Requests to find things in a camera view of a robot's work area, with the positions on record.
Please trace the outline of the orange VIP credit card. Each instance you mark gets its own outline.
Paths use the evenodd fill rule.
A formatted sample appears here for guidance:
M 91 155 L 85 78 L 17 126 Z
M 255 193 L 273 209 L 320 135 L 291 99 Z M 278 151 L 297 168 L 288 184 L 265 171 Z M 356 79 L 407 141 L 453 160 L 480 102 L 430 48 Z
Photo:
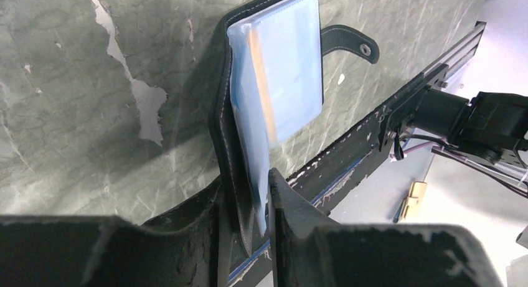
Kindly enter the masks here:
M 255 80 L 257 83 L 263 117 L 266 124 L 268 142 L 274 145 L 277 143 L 275 117 L 273 114 L 270 92 L 268 90 L 268 80 L 266 76 L 266 68 L 264 64 L 261 43 L 258 32 L 255 29 L 250 29 L 248 31 L 247 42 L 251 53 L 253 69 L 255 72 Z

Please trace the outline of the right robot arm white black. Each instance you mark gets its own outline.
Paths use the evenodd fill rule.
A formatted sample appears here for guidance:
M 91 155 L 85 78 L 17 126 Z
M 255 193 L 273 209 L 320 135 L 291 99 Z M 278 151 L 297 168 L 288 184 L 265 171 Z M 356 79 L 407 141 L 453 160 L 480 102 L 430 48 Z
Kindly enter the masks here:
M 440 156 L 456 160 L 493 178 L 526 198 L 527 97 L 511 93 L 480 92 L 472 99 L 424 88 L 396 107 L 385 132 L 394 142 L 393 158 L 405 157 L 402 143 L 419 139 L 437 145 Z

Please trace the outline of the black card holder wallet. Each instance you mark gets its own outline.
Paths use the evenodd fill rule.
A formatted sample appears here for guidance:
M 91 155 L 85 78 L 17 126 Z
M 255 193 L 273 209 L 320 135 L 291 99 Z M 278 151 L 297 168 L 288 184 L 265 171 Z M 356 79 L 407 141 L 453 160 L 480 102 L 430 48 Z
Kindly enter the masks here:
M 247 34 L 258 32 L 271 96 L 277 143 L 268 142 Z M 376 41 L 342 24 L 321 27 L 319 0 L 253 0 L 218 24 L 224 56 L 210 135 L 220 177 L 232 200 L 233 226 L 252 252 L 253 229 L 267 229 L 270 151 L 295 135 L 322 110 L 323 57 L 350 52 L 378 62 Z

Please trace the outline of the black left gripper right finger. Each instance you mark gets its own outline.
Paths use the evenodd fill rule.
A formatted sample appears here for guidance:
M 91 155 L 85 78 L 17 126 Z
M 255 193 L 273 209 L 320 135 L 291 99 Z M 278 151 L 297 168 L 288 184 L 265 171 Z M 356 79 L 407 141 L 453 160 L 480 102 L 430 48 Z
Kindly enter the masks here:
M 500 286 L 482 244 L 453 225 L 344 225 L 271 169 L 275 286 Z

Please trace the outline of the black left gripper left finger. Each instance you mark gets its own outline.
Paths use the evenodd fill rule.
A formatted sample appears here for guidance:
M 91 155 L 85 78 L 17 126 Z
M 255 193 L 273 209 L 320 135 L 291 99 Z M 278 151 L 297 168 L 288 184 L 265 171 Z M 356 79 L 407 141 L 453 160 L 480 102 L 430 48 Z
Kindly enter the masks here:
M 115 215 L 3 215 L 1 285 L 225 285 L 223 199 L 214 181 L 142 225 Z

